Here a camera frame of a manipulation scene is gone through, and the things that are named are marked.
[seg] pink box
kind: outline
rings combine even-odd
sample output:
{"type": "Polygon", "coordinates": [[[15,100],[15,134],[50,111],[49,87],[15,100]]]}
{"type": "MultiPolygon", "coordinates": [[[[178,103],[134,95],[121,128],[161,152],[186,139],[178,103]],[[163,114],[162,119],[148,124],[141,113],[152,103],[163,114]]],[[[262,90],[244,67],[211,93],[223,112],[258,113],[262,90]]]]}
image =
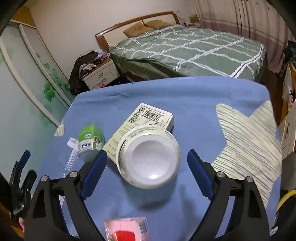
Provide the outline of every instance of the pink box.
{"type": "Polygon", "coordinates": [[[104,221],[108,241],[151,241],[146,217],[104,221]]]}

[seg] white bowl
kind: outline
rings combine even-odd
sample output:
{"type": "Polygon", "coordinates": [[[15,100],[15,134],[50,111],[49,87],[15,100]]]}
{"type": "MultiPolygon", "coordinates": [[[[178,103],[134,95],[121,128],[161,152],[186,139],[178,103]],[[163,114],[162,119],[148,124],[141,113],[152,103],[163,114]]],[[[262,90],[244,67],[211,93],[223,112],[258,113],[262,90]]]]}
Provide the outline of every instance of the white bowl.
{"type": "Polygon", "coordinates": [[[138,126],[119,142],[116,164],[122,177],[133,186],[158,188],[170,182],[179,170],[179,144],[161,127],[138,126]]]}

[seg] pillow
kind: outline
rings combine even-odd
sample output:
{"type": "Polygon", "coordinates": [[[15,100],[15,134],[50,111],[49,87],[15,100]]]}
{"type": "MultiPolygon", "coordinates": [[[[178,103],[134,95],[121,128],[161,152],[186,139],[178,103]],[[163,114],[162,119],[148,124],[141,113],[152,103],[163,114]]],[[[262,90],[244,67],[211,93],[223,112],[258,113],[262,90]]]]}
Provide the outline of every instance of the pillow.
{"type": "Polygon", "coordinates": [[[161,29],[168,26],[172,26],[173,24],[168,22],[163,22],[162,20],[152,20],[147,23],[145,23],[146,26],[154,28],[154,29],[161,29]]]}
{"type": "Polygon", "coordinates": [[[148,32],[150,30],[154,30],[153,28],[146,27],[142,23],[136,23],[133,26],[129,27],[128,29],[124,30],[123,33],[128,38],[139,36],[140,34],[143,34],[145,32],[148,32]]]}

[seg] screw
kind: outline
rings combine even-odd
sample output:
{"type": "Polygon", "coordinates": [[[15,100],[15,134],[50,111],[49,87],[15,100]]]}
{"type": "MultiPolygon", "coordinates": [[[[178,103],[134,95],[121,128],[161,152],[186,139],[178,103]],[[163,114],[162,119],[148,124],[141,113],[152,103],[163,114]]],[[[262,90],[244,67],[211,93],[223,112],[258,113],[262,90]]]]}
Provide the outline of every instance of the screw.
{"type": "Polygon", "coordinates": [[[41,181],[42,181],[42,182],[46,182],[47,179],[48,179],[48,176],[43,176],[43,177],[41,177],[41,181]]]}
{"type": "Polygon", "coordinates": [[[70,177],[77,177],[77,175],[78,175],[77,172],[71,172],[69,176],[70,176],[70,177]]]}
{"type": "Polygon", "coordinates": [[[254,180],[253,180],[252,177],[247,177],[247,181],[251,183],[251,182],[254,181],[254,180]]]}
{"type": "Polygon", "coordinates": [[[220,177],[220,178],[223,178],[223,177],[225,177],[225,173],[217,172],[217,176],[220,177]]]}

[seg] white box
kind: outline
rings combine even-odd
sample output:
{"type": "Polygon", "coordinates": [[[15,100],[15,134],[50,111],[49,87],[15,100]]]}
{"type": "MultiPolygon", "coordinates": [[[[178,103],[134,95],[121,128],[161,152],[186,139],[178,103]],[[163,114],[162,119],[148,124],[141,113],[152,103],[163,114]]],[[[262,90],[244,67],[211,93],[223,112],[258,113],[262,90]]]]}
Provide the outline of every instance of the white box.
{"type": "Polygon", "coordinates": [[[128,131],[142,125],[157,125],[165,128],[167,131],[171,131],[174,124],[174,117],[172,113],[142,103],[107,141],[107,143],[103,146],[103,150],[105,150],[108,157],[116,163],[117,146],[121,138],[128,131]]]}

